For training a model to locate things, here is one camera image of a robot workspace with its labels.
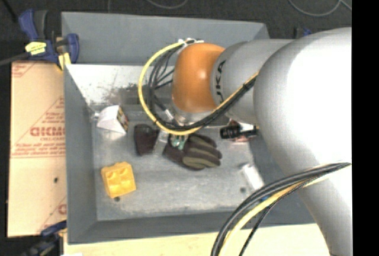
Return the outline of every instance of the yellow label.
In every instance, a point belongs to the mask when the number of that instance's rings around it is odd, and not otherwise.
[[[36,42],[33,41],[25,46],[25,50],[32,55],[37,55],[45,51],[46,43],[45,42]]]

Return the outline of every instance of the yellow cable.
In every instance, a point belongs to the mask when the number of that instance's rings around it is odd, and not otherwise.
[[[147,107],[144,99],[143,99],[143,93],[142,93],[142,85],[143,85],[143,78],[147,72],[147,69],[149,68],[149,66],[154,62],[155,59],[157,59],[159,56],[163,55],[164,53],[166,53],[167,51],[171,50],[171,49],[174,49],[176,47],[179,47],[180,45],[183,45],[184,42],[177,42],[177,43],[174,43],[172,45],[169,45],[169,46],[166,46],[165,48],[161,49],[160,51],[156,52],[147,62],[146,64],[144,65],[142,71],[141,71],[141,75],[140,75],[140,78],[139,78],[139,81],[138,81],[138,97],[139,97],[139,100],[141,102],[141,105],[143,107],[143,110],[145,111],[145,113],[149,116],[149,118],[162,130],[170,133],[170,134],[173,134],[173,135],[177,135],[177,136],[183,136],[183,135],[189,135],[189,134],[192,134],[192,133],[195,133],[197,130],[200,130],[202,128],[202,126],[199,126],[199,127],[195,127],[193,129],[189,129],[189,130],[172,130],[172,129],[169,129],[167,127],[165,127],[162,123],[160,123],[157,118],[152,114],[152,112],[149,110],[149,108]],[[252,75],[247,81],[245,81],[244,85],[245,84],[248,84],[250,83],[252,80],[254,80],[257,76],[258,76],[258,73],[259,72],[256,72],[254,75]],[[232,95],[230,95],[225,101],[223,101],[217,108],[215,108],[213,112],[221,109],[234,95],[236,95],[241,89],[244,88],[244,85],[242,85],[239,89],[237,89],[237,91],[235,91]]]
[[[314,179],[313,181],[307,183],[306,185],[304,185],[304,187],[307,187],[309,185],[312,185],[312,184],[315,184],[315,183],[318,183],[320,181],[323,181],[325,179],[327,179],[328,175],[325,175],[325,176],[322,176],[322,177],[319,177],[319,178],[316,178]],[[237,224],[234,226],[234,228],[226,235],[225,237],[225,240],[224,240],[224,244],[220,250],[220,253],[219,253],[219,256],[223,256],[225,254],[225,251],[227,250],[227,246],[229,244],[229,242],[235,237],[235,235],[253,218],[255,217],[255,215],[257,215],[260,211],[262,211],[263,209],[265,209],[266,207],[270,206],[271,204],[273,204],[275,201],[277,201],[280,197],[282,197],[283,195],[287,194],[288,192],[290,192],[291,190],[295,189],[296,187],[298,187],[299,185],[301,185],[302,183],[305,183],[306,181],[308,180],[302,180],[302,181],[299,181],[289,187],[286,187],[286,188],[283,188],[281,191],[275,193],[274,195],[272,195],[271,197],[267,198],[266,200],[262,201],[261,203],[259,203],[257,206],[255,206],[253,209],[251,209],[249,212],[247,212],[247,214],[244,215],[244,217],[241,218],[240,221],[237,222]]]

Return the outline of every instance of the small white object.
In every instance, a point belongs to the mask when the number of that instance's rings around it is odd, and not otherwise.
[[[128,120],[119,105],[106,107],[99,114],[97,127],[119,133],[126,133]]]
[[[246,164],[242,167],[243,175],[246,177],[251,189],[258,190],[265,185],[255,165]]]

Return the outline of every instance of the blue clamp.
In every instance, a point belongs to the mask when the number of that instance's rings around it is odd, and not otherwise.
[[[68,46],[70,60],[75,63],[79,56],[79,37],[77,34],[68,34],[62,41],[53,42],[44,35],[45,17],[47,11],[34,11],[27,9],[18,17],[21,30],[27,35],[29,42],[43,42],[46,46],[38,53],[28,52],[30,60],[48,60],[60,66],[60,53],[56,51],[58,46]]]

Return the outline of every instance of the black object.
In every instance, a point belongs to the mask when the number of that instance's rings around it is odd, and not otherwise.
[[[348,163],[348,162],[341,162],[341,163],[338,162],[338,163],[335,163],[335,164],[333,163],[333,164],[323,165],[321,167],[315,167],[315,168],[312,168],[312,169],[308,169],[307,171],[302,171],[302,172],[299,172],[297,174],[291,175],[289,177],[285,177],[285,178],[282,178],[280,180],[274,181],[273,183],[270,183],[270,184],[268,184],[268,185],[260,188],[259,190],[255,191],[247,199],[245,199],[241,203],[241,205],[232,213],[232,215],[230,215],[229,218],[226,220],[226,222],[224,223],[223,227],[220,229],[220,232],[217,235],[216,240],[215,240],[215,242],[213,244],[213,247],[212,247],[212,250],[211,250],[211,256],[217,256],[217,255],[219,255],[220,250],[221,250],[221,248],[223,246],[223,243],[224,243],[224,240],[226,238],[226,235],[227,235],[228,231],[231,230],[231,228],[235,224],[237,224],[237,222],[240,219],[240,215],[242,213],[246,213],[246,211],[250,207],[252,207],[254,204],[256,204],[257,202],[260,202],[262,199],[264,199],[266,197],[269,197],[272,194],[275,194],[275,193],[281,191],[284,188],[288,188],[289,186],[297,184],[300,181],[305,181],[305,182],[299,184],[294,189],[292,189],[289,192],[285,193],[283,196],[281,196],[280,198],[278,198],[277,201],[275,201],[274,203],[272,203],[271,206],[268,207],[269,209],[265,210],[262,213],[263,216],[261,216],[261,218],[257,221],[257,227],[258,227],[258,224],[261,222],[261,220],[263,220],[263,218],[269,213],[270,207],[275,206],[284,197],[286,197],[289,194],[293,193],[297,189],[304,187],[307,183],[309,183],[309,182],[311,182],[311,181],[313,181],[313,180],[315,180],[315,179],[317,179],[319,177],[327,175],[327,174],[329,174],[331,172],[338,171],[338,170],[340,170],[342,168],[345,168],[345,167],[348,167],[350,165],[351,164]]]
[[[183,150],[173,146],[169,138],[163,153],[171,161],[198,171],[221,165],[222,154],[216,147],[215,141],[209,137],[191,134],[185,141]]]
[[[12,21],[14,23],[17,23],[17,14],[15,13],[15,11],[13,10],[12,6],[9,4],[8,0],[1,0],[5,7],[7,8],[8,12],[10,13],[11,17],[12,17]]]
[[[134,142],[139,155],[147,155],[153,151],[158,133],[158,130],[147,124],[137,124],[134,127]]]
[[[242,130],[241,125],[233,124],[230,126],[226,126],[220,129],[220,136],[222,139],[233,139],[244,136],[246,138],[256,136],[257,129],[254,128],[252,130]]]

